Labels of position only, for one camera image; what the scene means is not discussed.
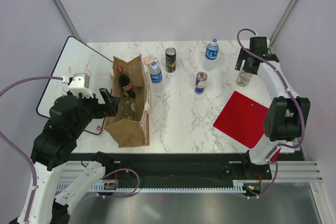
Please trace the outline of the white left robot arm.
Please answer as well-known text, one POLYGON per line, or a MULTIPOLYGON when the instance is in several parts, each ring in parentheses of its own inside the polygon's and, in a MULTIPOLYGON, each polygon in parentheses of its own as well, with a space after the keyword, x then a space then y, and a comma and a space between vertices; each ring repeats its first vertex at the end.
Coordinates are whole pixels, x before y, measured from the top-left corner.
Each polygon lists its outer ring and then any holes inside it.
POLYGON ((115 173, 112 156, 97 152, 90 157, 86 169, 61 194, 56 195, 59 177, 77 139, 93 119, 115 116, 120 99, 106 88, 99 90, 104 103, 96 96, 84 97, 68 91, 50 108, 50 118, 35 138, 28 163, 33 169, 30 189, 21 214, 12 223, 68 223, 70 215, 88 189, 101 178, 115 173))

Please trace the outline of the tan canvas tote bag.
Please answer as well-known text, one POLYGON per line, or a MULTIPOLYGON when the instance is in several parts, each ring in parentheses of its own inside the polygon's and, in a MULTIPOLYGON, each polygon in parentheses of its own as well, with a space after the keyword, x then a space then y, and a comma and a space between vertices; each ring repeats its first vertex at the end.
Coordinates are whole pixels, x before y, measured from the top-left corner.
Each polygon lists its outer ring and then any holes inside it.
POLYGON ((121 99, 116 116, 106 119, 104 130, 120 148, 150 145, 149 115, 154 91, 148 66, 139 55, 131 61, 113 57, 111 94, 121 99))

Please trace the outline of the glass Coca-Cola bottle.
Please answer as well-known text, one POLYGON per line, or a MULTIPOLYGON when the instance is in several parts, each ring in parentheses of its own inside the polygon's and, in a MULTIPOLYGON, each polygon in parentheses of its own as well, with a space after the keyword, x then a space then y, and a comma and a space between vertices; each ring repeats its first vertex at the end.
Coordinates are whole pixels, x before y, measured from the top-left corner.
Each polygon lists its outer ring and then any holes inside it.
POLYGON ((133 89, 133 84, 129 76, 124 72, 122 67, 117 67, 117 72, 119 74, 119 85, 126 97, 136 98, 136 93, 133 89))

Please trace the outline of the clear glass bottle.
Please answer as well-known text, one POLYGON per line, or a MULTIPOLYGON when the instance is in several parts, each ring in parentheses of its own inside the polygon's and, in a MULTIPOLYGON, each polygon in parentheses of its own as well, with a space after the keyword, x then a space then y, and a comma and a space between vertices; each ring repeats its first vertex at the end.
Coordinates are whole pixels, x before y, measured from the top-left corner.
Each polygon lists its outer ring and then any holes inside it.
POLYGON ((121 101, 122 118, 133 121, 135 119, 136 104, 132 97, 124 97, 121 101))
POLYGON ((239 87, 246 87, 250 83, 252 77, 253 77, 252 73, 246 72, 245 70, 241 69, 236 78, 236 84, 239 87))

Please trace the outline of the large blue-label water bottle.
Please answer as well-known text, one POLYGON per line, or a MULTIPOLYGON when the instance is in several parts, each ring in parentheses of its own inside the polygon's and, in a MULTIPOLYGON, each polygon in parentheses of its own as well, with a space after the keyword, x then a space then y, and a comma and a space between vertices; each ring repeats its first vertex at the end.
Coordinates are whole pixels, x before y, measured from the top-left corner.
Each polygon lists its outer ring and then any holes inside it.
POLYGON ((216 67, 218 52, 219 52, 218 41, 216 38, 213 38, 207 45, 205 50, 203 68, 206 71, 212 71, 216 67))

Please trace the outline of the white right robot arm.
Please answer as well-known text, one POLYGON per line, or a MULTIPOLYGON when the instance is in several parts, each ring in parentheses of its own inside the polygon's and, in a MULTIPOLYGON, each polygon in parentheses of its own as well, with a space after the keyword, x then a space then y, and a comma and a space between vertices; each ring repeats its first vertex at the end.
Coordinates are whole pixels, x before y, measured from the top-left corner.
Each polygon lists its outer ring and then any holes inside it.
POLYGON ((235 70, 258 76, 272 99, 263 122, 264 134, 248 151, 249 161, 240 166, 241 174, 251 179, 259 173, 259 165, 271 163, 282 147, 294 150, 302 145, 310 100, 290 86, 278 57, 268 51, 266 37, 250 37, 249 47, 240 49, 235 70))

